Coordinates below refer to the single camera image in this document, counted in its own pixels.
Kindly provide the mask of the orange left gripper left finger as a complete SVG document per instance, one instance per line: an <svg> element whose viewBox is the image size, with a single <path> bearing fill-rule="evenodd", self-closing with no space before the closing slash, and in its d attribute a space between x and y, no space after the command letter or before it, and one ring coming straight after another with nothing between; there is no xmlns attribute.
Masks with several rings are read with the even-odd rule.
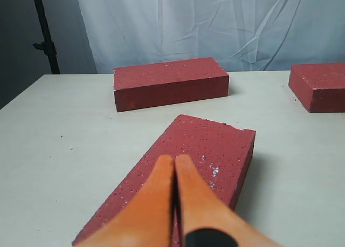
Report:
<svg viewBox="0 0 345 247"><path fill-rule="evenodd" d="M173 158L161 155L125 208L77 246L171 246L172 226Z"/></svg>

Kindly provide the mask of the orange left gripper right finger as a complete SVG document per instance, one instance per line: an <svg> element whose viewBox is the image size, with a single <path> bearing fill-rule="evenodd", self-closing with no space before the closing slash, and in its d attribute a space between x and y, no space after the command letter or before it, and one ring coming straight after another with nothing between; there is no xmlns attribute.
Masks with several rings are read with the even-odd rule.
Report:
<svg viewBox="0 0 345 247"><path fill-rule="evenodd" d="M216 196L189 155L176 157L175 170L181 246L275 246Z"/></svg>

